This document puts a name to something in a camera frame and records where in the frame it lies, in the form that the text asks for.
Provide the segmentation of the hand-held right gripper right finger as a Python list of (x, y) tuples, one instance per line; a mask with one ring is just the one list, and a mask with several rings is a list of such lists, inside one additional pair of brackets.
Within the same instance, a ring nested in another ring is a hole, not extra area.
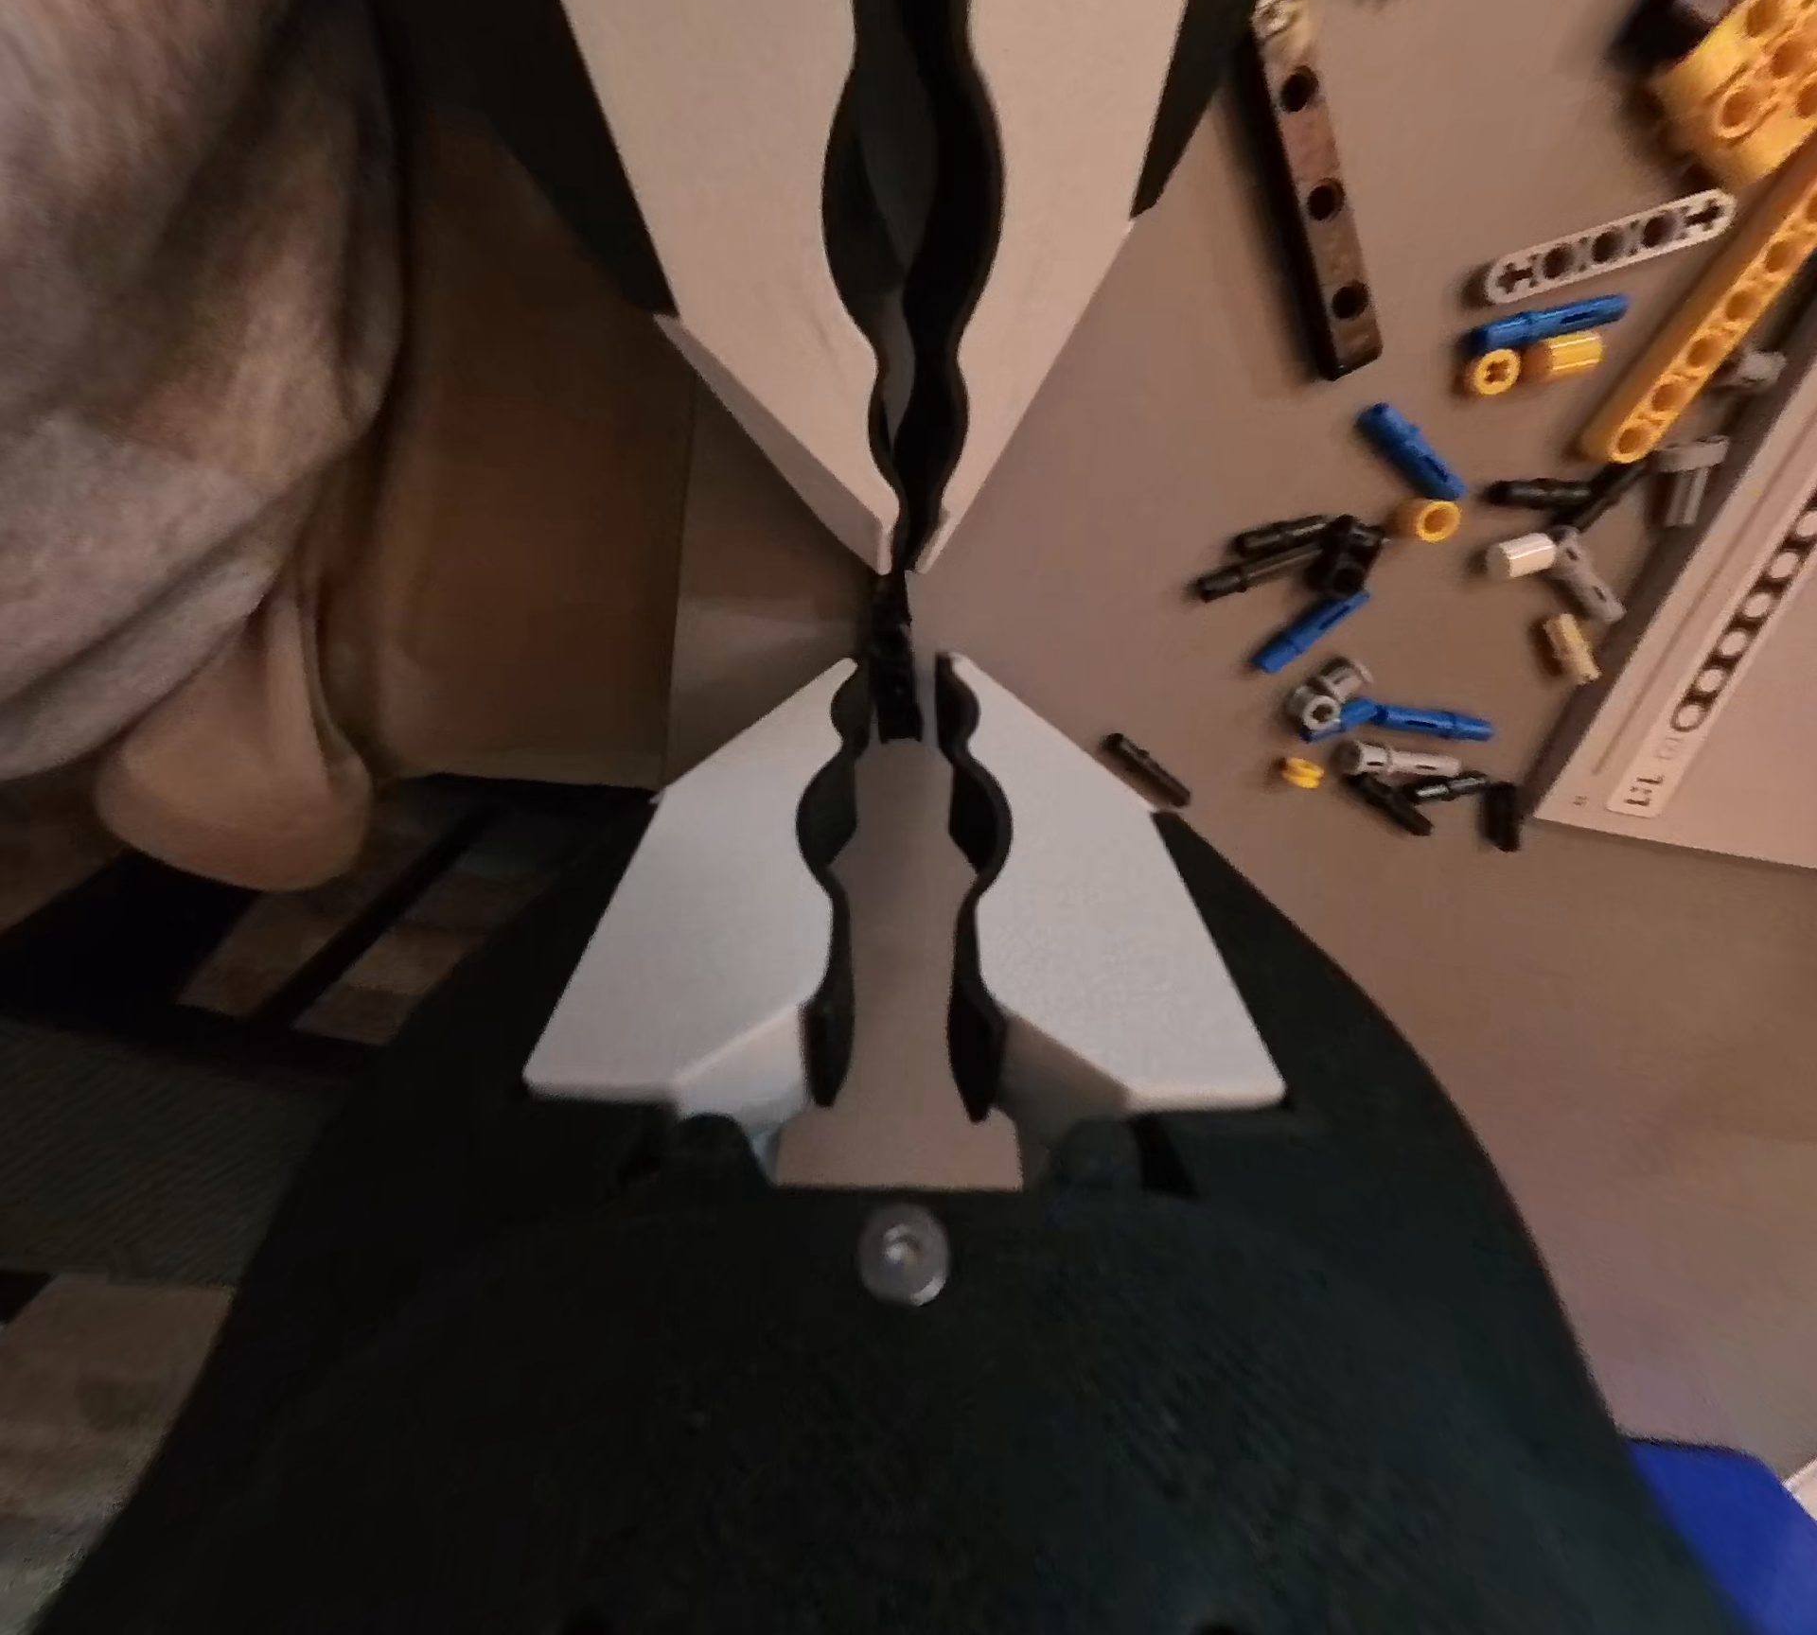
[(966, 1114), (1011, 1124), (1034, 1192), (1087, 1124), (1248, 1116), (1288, 1080), (1140, 798), (977, 660), (934, 670), (966, 859), (945, 1016)]

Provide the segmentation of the yellow lego brick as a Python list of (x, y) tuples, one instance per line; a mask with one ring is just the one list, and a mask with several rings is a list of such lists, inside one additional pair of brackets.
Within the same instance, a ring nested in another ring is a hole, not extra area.
[(1723, 189), (1783, 168), (1816, 128), (1816, 0), (1734, 0), (1647, 79), (1670, 142)]

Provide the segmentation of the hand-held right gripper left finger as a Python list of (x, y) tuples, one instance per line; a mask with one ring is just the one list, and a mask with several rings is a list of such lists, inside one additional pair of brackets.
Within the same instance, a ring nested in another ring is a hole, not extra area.
[(669, 783), (523, 1067), (538, 1101), (735, 1124), (765, 1182), (852, 1073), (871, 683), (845, 656)]

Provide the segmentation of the lego instruction booklet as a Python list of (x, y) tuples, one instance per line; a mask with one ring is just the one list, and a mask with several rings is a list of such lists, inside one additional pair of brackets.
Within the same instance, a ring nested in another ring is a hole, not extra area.
[(1558, 724), (1530, 815), (1816, 865), (1816, 373), (1751, 408), (1693, 530), (1636, 583), (1609, 671)]

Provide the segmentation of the long black lego beam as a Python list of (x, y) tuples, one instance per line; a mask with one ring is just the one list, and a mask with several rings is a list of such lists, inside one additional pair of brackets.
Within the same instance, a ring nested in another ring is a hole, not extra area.
[(1384, 352), (1310, 0), (1257, 0), (1240, 55), (1248, 134), (1312, 367), (1331, 382)]

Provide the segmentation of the short black lego beam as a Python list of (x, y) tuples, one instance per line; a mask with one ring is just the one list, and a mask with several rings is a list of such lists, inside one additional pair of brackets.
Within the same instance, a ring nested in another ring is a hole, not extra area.
[(875, 579), (865, 654), (873, 698), (879, 706), (886, 696), (915, 689), (915, 615), (903, 569), (892, 569)]

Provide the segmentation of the blue mat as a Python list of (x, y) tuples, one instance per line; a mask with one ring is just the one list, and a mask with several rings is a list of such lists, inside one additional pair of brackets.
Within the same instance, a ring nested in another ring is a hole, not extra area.
[(1816, 1631), (1816, 1519), (1755, 1455), (1628, 1438), (1653, 1498), (1749, 1631)]

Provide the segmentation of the long yellow lego beam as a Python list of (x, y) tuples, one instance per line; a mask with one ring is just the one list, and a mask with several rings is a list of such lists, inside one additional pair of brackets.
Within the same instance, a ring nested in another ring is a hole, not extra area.
[(1602, 397), (1571, 443), (1573, 454), (1594, 465), (1630, 465), (1653, 454), (1814, 250), (1816, 142), (1808, 140), (1658, 337)]

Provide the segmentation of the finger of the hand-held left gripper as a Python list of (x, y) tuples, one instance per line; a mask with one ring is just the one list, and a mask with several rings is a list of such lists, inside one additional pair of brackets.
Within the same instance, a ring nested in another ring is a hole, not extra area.
[(958, 333), (966, 420), (924, 547), (958, 531), (1132, 229), (1187, 0), (960, 0), (996, 149), (996, 232)]
[(865, 567), (901, 503), (873, 444), (881, 355), (826, 229), (854, 0), (561, 0), (669, 295), (659, 327)]

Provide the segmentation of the dark plaid cloth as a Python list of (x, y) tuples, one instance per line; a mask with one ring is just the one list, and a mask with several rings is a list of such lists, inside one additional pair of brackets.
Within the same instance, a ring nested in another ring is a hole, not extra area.
[(120, 851), (4, 925), (4, 1321), (70, 1277), (239, 1283), (381, 1042), (646, 800), (426, 779), (326, 885)]

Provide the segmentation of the thin light grey lego liftarm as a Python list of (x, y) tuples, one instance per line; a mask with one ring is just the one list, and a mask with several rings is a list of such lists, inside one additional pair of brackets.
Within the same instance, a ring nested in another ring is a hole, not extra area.
[(1736, 193), (1710, 187), (1676, 195), (1588, 229), (1507, 250), (1479, 268), (1471, 293), (1492, 308), (1534, 304), (1541, 295), (1717, 242), (1738, 214)]

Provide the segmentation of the long blue lego pin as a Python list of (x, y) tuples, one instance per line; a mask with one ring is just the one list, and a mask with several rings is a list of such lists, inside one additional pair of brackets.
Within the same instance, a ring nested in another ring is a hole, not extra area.
[(1352, 736), (1365, 728), (1465, 743), (1486, 743), (1496, 738), (1496, 726), (1484, 715), (1407, 706), (1369, 694), (1354, 696), (1341, 706), (1335, 730)]

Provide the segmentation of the grey lego connector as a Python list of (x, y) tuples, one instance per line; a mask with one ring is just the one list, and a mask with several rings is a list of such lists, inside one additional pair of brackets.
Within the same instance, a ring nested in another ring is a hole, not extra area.
[(1566, 598), (1570, 607), (1592, 624), (1617, 624), (1626, 613), (1626, 601), (1587, 548), (1583, 533), (1573, 526), (1551, 526), (1543, 533), (1551, 550), (1541, 575)]
[(1727, 461), (1730, 448), (1727, 433), (1711, 433), (1668, 443), (1653, 452), (1653, 520), (1660, 530), (1689, 531), (1702, 520), (1715, 471)]
[(1373, 670), (1350, 656), (1337, 654), (1318, 666), (1284, 698), (1284, 719), (1308, 743), (1333, 738), (1356, 721), (1358, 707), (1371, 715)]

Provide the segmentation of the person's grey sweatshirt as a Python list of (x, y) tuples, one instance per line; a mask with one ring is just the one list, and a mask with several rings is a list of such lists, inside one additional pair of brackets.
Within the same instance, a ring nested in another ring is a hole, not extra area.
[(402, 335), (364, 0), (2, 0), (4, 779), (260, 893), (373, 777), (317, 647), (324, 528)]

